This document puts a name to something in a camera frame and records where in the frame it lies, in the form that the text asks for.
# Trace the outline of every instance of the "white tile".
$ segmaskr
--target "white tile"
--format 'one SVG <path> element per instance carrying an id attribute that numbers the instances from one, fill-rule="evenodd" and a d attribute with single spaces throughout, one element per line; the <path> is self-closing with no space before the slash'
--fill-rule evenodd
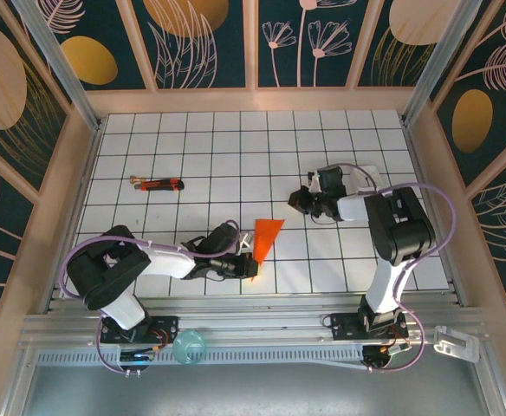
<path id="1" fill-rule="evenodd" d="M 297 153 L 271 153 L 270 174 L 299 175 Z"/>
<path id="2" fill-rule="evenodd" d="M 139 299 L 168 296 L 170 279 L 162 275 L 141 275 L 136 280 L 134 294 Z"/>
<path id="3" fill-rule="evenodd" d="M 138 178 L 151 178 L 152 163 L 154 156 L 128 156 L 124 166 L 124 179 L 130 179 L 130 176 Z"/>
<path id="4" fill-rule="evenodd" d="M 120 179 L 94 180 L 91 183 L 88 204 L 115 205 L 119 189 Z"/>
<path id="5" fill-rule="evenodd" d="M 253 279 L 242 280 L 242 295 L 264 295 L 276 292 L 274 262 L 264 262 L 259 275 Z"/>
<path id="6" fill-rule="evenodd" d="M 417 176 L 414 173 L 392 173 L 390 175 L 391 185 L 401 185 L 408 184 L 417 181 Z M 420 193 L 420 189 L 414 186 L 412 188 L 415 191 L 415 195 L 417 198 L 422 198 L 422 194 Z"/>
<path id="7" fill-rule="evenodd" d="M 309 258 L 341 258 L 338 230 L 307 230 Z"/>
<path id="8" fill-rule="evenodd" d="M 157 133 L 160 114 L 135 114 L 132 133 Z"/>
<path id="9" fill-rule="evenodd" d="M 156 154 L 184 152 L 185 133 L 160 133 Z"/>
<path id="10" fill-rule="evenodd" d="M 154 191 L 144 193 L 149 194 L 149 199 L 147 201 L 149 204 L 177 204 L 180 194 L 180 192 L 176 191 Z"/>
<path id="11" fill-rule="evenodd" d="M 179 178 L 182 172 L 181 154 L 158 154 L 152 169 L 152 175 L 156 179 Z"/>
<path id="12" fill-rule="evenodd" d="M 242 154 L 242 176 L 269 175 L 269 155 L 267 153 Z"/>
<path id="13" fill-rule="evenodd" d="M 322 130 L 301 130 L 296 133 L 297 150 L 300 152 L 324 152 Z"/>
<path id="14" fill-rule="evenodd" d="M 271 152 L 297 152 L 294 131 L 269 132 Z"/>
<path id="15" fill-rule="evenodd" d="M 144 232 L 174 232 L 177 209 L 176 205 L 148 205 Z"/>
<path id="16" fill-rule="evenodd" d="M 380 150 L 380 141 L 376 130 L 352 130 L 351 140 L 354 150 Z"/>
<path id="17" fill-rule="evenodd" d="M 184 153 L 211 153 L 212 133 L 187 133 Z"/>
<path id="18" fill-rule="evenodd" d="M 278 260 L 302 260 L 307 258 L 305 230 L 282 230 L 276 239 Z"/>
<path id="19" fill-rule="evenodd" d="M 299 153 L 299 167 L 302 176 L 307 175 L 307 172 L 313 172 L 315 169 L 321 169 L 327 165 L 324 152 Z"/>
<path id="20" fill-rule="evenodd" d="M 272 185 L 273 201 L 288 201 L 289 195 L 298 191 L 301 186 L 297 176 L 272 176 L 270 183 Z"/>
<path id="21" fill-rule="evenodd" d="M 100 156 L 111 156 L 126 154 L 128 151 L 128 142 L 130 134 L 105 134 L 101 144 Z"/>
<path id="22" fill-rule="evenodd" d="M 128 154 L 155 154 L 157 148 L 156 133 L 132 134 Z"/>
<path id="23" fill-rule="evenodd" d="M 348 110 L 347 123 L 350 129 L 374 128 L 373 114 L 369 110 Z"/>
<path id="24" fill-rule="evenodd" d="M 239 153 L 215 153 L 211 176 L 239 176 L 240 163 Z"/>
<path id="25" fill-rule="evenodd" d="M 242 113 L 242 131 L 267 130 L 267 114 L 264 111 L 246 111 Z"/>
<path id="26" fill-rule="evenodd" d="M 120 179 L 126 156 L 100 156 L 97 158 L 94 179 Z"/>
<path id="27" fill-rule="evenodd" d="M 205 177 L 211 175 L 211 156 L 209 154 L 185 154 L 182 176 Z"/>
<path id="28" fill-rule="evenodd" d="M 242 230 L 253 231 L 258 219 L 272 219 L 270 202 L 252 202 L 242 204 Z"/>
<path id="29" fill-rule="evenodd" d="M 321 130 L 318 111 L 294 111 L 295 130 Z"/>
<path id="30" fill-rule="evenodd" d="M 439 257 L 425 258 L 413 271 L 419 290 L 448 289 L 444 266 Z"/>
<path id="31" fill-rule="evenodd" d="M 325 130 L 324 143 L 327 152 L 351 151 L 351 134 L 349 130 Z"/>
<path id="32" fill-rule="evenodd" d="M 311 260 L 314 293 L 346 292 L 346 277 L 341 260 Z"/>
<path id="33" fill-rule="evenodd" d="M 399 116 L 395 110 L 373 110 L 377 128 L 401 128 Z"/>
<path id="34" fill-rule="evenodd" d="M 146 205 L 118 205 L 114 225 L 125 225 L 130 232 L 142 232 L 146 220 Z"/>
<path id="35" fill-rule="evenodd" d="M 122 184 L 120 185 L 118 204 L 120 205 L 147 204 L 149 193 L 150 192 L 148 191 L 141 191 L 140 189 L 135 189 L 133 187 L 133 184 L 131 184 L 128 179 L 123 179 Z"/>
<path id="36" fill-rule="evenodd" d="M 156 244 L 174 245 L 174 232 L 144 232 L 143 239 Z"/>
<path id="37" fill-rule="evenodd" d="M 267 132 L 241 132 L 242 153 L 267 152 L 269 140 Z"/>
<path id="38" fill-rule="evenodd" d="M 387 150 L 384 159 L 389 173 L 413 173 L 411 156 L 406 150 Z"/>
<path id="39" fill-rule="evenodd" d="M 357 159 L 357 165 L 376 166 L 380 174 L 386 173 L 386 163 L 384 163 L 384 157 L 382 156 L 382 152 L 375 152 L 375 151 L 355 152 L 355 158 Z"/>
<path id="40" fill-rule="evenodd" d="M 221 276 L 213 276 L 213 279 L 220 279 Z M 239 295 L 239 279 L 226 279 L 222 282 L 215 282 L 207 279 L 206 295 Z"/>
<path id="41" fill-rule="evenodd" d="M 278 293 L 311 293 L 308 262 L 276 262 L 276 290 Z"/>
<path id="42" fill-rule="evenodd" d="M 407 148 L 402 130 L 386 129 L 379 130 L 380 144 L 382 150 L 404 150 Z"/>
<path id="43" fill-rule="evenodd" d="M 294 114 L 291 111 L 269 111 L 269 130 L 294 129 Z"/>
<path id="44" fill-rule="evenodd" d="M 367 228 L 340 230 L 341 252 L 344 258 L 374 257 L 373 240 Z"/>
<path id="45" fill-rule="evenodd" d="M 172 279 L 170 296 L 202 296 L 204 294 L 204 279 L 179 280 Z"/>
<path id="46" fill-rule="evenodd" d="M 348 128 L 345 111 L 321 111 L 322 128 L 339 130 Z"/>
<path id="47" fill-rule="evenodd" d="M 80 232 L 106 232 L 113 227 L 114 205 L 86 206 Z"/>
<path id="48" fill-rule="evenodd" d="M 239 112 L 215 113 L 215 132 L 239 132 Z"/>
<path id="49" fill-rule="evenodd" d="M 214 153 L 239 153 L 239 132 L 215 132 L 212 151 Z"/>
<path id="50" fill-rule="evenodd" d="M 240 224 L 240 205 L 232 204 L 211 204 L 209 209 L 209 230 L 212 231 L 220 224 L 233 219 Z"/>
<path id="51" fill-rule="evenodd" d="M 131 133 L 134 114 L 110 114 L 105 133 Z"/>
<path id="52" fill-rule="evenodd" d="M 327 157 L 329 165 L 334 165 L 341 162 L 356 163 L 355 155 L 353 152 L 327 152 Z M 343 172 L 349 172 L 351 171 L 351 168 L 342 167 L 341 170 Z"/>
<path id="53" fill-rule="evenodd" d="M 185 131 L 187 113 L 163 113 L 160 119 L 160 132 L 178 133 Z"/>
<path id="54" fill-rule="evenodd" d="M 295 210 L 286 202 L 273 202 L 272 203 L 272 217 L 274 219 L 283 219 L 284 224 L 282 228 L 305 228 L 305 216 L 298 210 Z"/>
<path id="55" fill-rule="evenodd" d="M 184 190 L 180 191 L 180 203 L 209 202 L 209 195 L 211 194 L 210 178 L 188 178 L 185 180 L 184 184 Z"/>
<path id="56" fill-rule="evenodd" d="M 207 231 L 209 204 L 179 204 L 178 231 Z"/>
<path id="57" fill-rule="evenodd" d="M 374 258 L 355 258 L 343 261 L 346 268 L 347 290 L 366 292 L 371 287 L 376 272 Z"/>
<path id="58" fill-rule="evenodd" d="M 242 201 L 270 201 L 270 179 L 268 176 L 242 178 Z"/>
<path id="59" fill-rule="evenodd" d="M 188 113 L 187 114 L 187 132 L 212 132 L 213 114 L 212 113 Z"/>
<path id="60" fill-rule="evenodd" d="M 240 180 L 235 178 L 212 178 L 211 202 L 239 202 Z"/>

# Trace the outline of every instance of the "black grid line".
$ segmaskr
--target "black grid line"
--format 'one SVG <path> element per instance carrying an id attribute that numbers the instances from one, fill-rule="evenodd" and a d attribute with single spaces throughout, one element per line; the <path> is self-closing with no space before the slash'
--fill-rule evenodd
<path id="1" fill-rule="evenodd" d="M 294 116 L 294 133 L 295 133 L 295 147 L 297 147 L 297 167 L 299 168 L 299 180 L 302 180 L 302 167 L 301 163 L 299 162 L 299 143 L 297 142 L 297 130 L 295 130 L 296 123 L 295 123 L 295 111 L 293 112 Z M 311 276 L 311 262 L 309 258 L 309 252 L 308 252 L 308 234 L 307 234 L 307 219 L 303 217 L 303 226 L 305 227 L 305 246 L 307 249 L 307 265 L 308 265 L 308 280 L 309 284 L 311 285 L 311 293 L 313 293 L 313 277 Z"/>
<path id="2" fill-rule="evenodd" d="M 185 130 L 186 130 L 186 133 L 184 134 L 184 146 L 182 147 L 182 152 L 185 152 L 185 138 L 187 137 L 187 121 L 189 119 L 189 114 L 186 113 L 185 114 Z M 184 154 L 182 153 L 182 166 L 180 167 L 180 178 L 182 177 L 182 173 L 184 173 Z M 178 234 L 178 213 L 179 213 L 179 205 L 180 205 L 180 197 L 181 197 L 181 193 L 178 192 L 178 202 L 177 202 L 177 206 L 176 206 L 176 220 L 174 221 L 174 240 L 173 240 L 173 244 L 176 244 L 176 235 Z M 170 278 L 170 282 L 168 283 L 168 296 L 170 296 L 171 292 L 172 292 L 172 279 L 174 277 L 171 277 Z"/>

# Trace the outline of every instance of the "white bracket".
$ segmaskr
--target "white bracket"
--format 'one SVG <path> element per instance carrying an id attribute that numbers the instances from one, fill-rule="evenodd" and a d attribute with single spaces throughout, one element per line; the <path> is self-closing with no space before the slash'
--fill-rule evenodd
<path id="1" fill-rule="evenodd" d="M 477 363 L 480 360 L 480 341 L 472 335 L 447 327 L 434 328 L 436 352 L 461 360 Z"/>

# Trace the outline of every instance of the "cable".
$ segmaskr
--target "cable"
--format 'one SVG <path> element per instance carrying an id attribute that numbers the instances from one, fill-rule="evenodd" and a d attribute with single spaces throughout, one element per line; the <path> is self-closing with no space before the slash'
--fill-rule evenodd
<path id="1" fill-rule="evenodd" d="M 188 251 L 186 249 L 182 249 L 181 247 L 178 247 L 178 246 L 175 247 L 173 245 L 165 245 L 165 244 L 152 243 L 151 241 L 139 240 L 138 238 L 129 238 L 129 237 L 120 237 L 120 236 L 99 236 L 99 237 L 90 238 L 89 240 L 86 240 L 86 241 L 84 241 L 84 242 L 79 243 L 78 245 L 76 245 L 66 255 L 66 257 L 62 261 L 61 268 L 59 269 L 59 273 L 58 273 L 58 277 L 57 277 L 57 280 L 59 282 L 59 286 L 61 287 L 62 292 L 66 296 L 68 296 L 69 298 L 71 298 L 71 299 L 81 299 L 81 296 L 76 295 L 76 293 L 70 292 L 68 290 L 68 288 L 66 287 L 66 283 L 64 282 L 64 276 L 67 274 L 68 263 L 70 262 L 70 260 L 72 260 L 72 257 L 74 257 L 74 255 L 78 251 L 80 251 L 84 247 L 87 247 L 90 244 L 99 243 L 101 241 L 118 241 L 118 242 L 122 242 L 122 243 L 136 244 L 139 247 L 147 247 L 147 248 L 151 247 L 151 248 L 154 248 L 154 249 L 159 249 L 159 250 L 165 250 L 165 251 L 170 251 L 170 252 L 174 252 L 174 253 L 179 253 L 179 254 L 182 254 L 184 256 L 188 256 L 189 258 L 194 258 L 194 257 L 213 258 L 213 257 L 223 256 L 224 254 L 229 253 L 230 251 L 232 251 L 236 247 L 236 245 L 239 243 L 239 235 L 240 235 L 240 232 L 241 232 L 240 228 L 239 228 L 239 225 L 233 219 L 229 219 L 225 223 L 233 225 L 234 228 L 236 228 L 236 236 L 234 237 L 234 240 L 232 241 L 232 243 L 228 246 L 228 248 L 226 250 L 223 250 L 223 251 L 220 251 L 220 252 L 214 253 L 214 254 L 194 253 L 194 252 Z"/>

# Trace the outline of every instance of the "leaf pattern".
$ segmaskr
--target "leaf pattern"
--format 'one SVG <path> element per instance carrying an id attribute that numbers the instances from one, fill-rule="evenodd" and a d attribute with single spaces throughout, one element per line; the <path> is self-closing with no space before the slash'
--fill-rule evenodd
<path id="1" fill-rule="evenodd" d="M 36 0 L 52 32 L 67 35 L 86 13 L 82 0 Z"/>

